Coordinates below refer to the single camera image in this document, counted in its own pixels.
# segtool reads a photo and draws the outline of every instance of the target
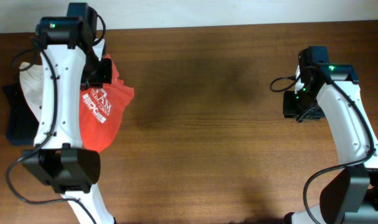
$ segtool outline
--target wooden table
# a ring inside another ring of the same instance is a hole
[[[29,36],[0,34],[0,223],[78,223],[66,203],[24,204],[4,180],[24,147],[5,138],[1,86],[13,82],[10,60]],[[309,45],[354,65],[378,137],[378,21],[109,30],[106,41],[136,94],[101,154],[99,185],[118,223],[228,223],[303,210],[303,185],[337,164],[335,145],[325,119],[283,118],[283,94],[268,86],[294,74]],[[336,174],[314,182],[310,204]],[[58,197],[21,166],[12,179],[29,198]]]

